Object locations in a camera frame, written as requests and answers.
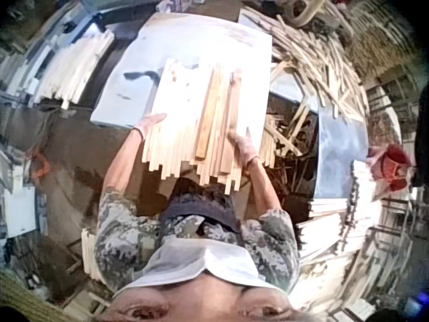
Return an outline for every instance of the stack of wooden boards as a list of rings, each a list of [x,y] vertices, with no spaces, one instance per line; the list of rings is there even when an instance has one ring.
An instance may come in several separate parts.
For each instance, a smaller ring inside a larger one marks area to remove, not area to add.
[[[420,51],[416,29],[385,0],[354,1],[347,16],[355,37],[346,55],[363,80],[404,64]]]
[[[351,63],[345,58],[338,38],[316,39],[312,33],[266,17],[252,8],[243,13],[273,37],[272,55],[278,61],[271,81],[284,69],[292,68],[304,93],[304,101],[317,95],[322,107],[332,105],[333,117],[365,122],[369,112],[367,94]]]
[[[298,310],[314,314],[327,311],[337,301],[352,262],[351,254],[329,254],[305,263],[289,301]]]
[[[97,262],[95,261],[96,236],[89,229],[85,228],[82,230],[80,237],[82,238],[82,259],[85,274],[88,274],[93,280],[99,280],[104,283]]]
[[[241,70],[201,62],[188,69],[169,59],[166,62],[152,114],[167,118],[149,132],[142,162],[149,171],[162,166],[161,178],[178,178],[182,162],[197,165],[200,185],[210,177],[226,185],[225,194],[237,191],[241,181],[238,149],[229,134],[239,122]]]
[[[77,104],[99,60],[114,39],[113,32],[107,30],[60,49],[40,81],[34,103],[45,97],[63,100],[63,109],[67,109],[70,102]]]
[[[337,252],[354,252],[365,243],[368,228],[378,223],[381,214],[381,202],[373,201],[376,182],[366,163],[353,161],[351,165],[353,187],[341,241]]]
[[[309,202],[311,220],[299,223],[300,262],[305,263],[333,246],[341,238],[346,199],[313,199]]]

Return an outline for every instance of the wooden plank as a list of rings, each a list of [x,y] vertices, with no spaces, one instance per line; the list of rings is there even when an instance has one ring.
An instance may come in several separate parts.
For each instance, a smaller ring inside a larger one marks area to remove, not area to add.
[[[230,95],[229,95],[229,102],[228,102],[227,131],[235,133],[237,129],[237,120],[239,116],[239,102],[240,102],[240,92],[241,92],[241,70],[234,71],[231,78],[231,85],[230,85],[229,92],[230,92]],[[223,146],[221,172],[231,173],[233,159],[234,159],[234,150],[235,150],[235,147],[233,143],[227,138],[224,141],[224,146]]]
[[[212,72],[209,91],[201,115],[200,129],[198,131],[198,143],[196,145],[195,157],[205,159],[207,155],[208,141],[213,125],[217,101],[219,99],[219,86],[221,85],[221,68],[216,66]]]

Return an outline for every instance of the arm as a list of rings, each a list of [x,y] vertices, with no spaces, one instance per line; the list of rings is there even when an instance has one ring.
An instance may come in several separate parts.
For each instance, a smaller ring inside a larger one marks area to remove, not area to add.
[[[142,143],[141,134],[136,129],[132,129],[106,173],[103,194],[107,188],[125,193],[140,143]]]
[[[249,131],[245,137],[232,133],[231,139],[239,148],[243,167],[250,172],[258,215],[261,216],[269,210],[281,209],[280,201],[253,146]]]
[[[252,159],[248,163],[247,169],[250,172],[258,215],[263,215],[269,210],[281,209],[280,201],[261,160],[259,158]]]
[[[135,125],[107,170],[103,193],[107,188],[112,188],[121,194],[125,192],[140,144],[146,138],[149,130],[166,116],[166,114],[147,116]]]

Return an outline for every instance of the metal sheet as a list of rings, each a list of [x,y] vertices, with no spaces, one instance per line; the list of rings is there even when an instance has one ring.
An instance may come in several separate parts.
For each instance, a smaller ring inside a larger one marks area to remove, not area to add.
[[[365,161],[368,135],[364,123],[332,117],[332,107],[319,109],[319,155],[314,198],[349,198],[351,162]]]

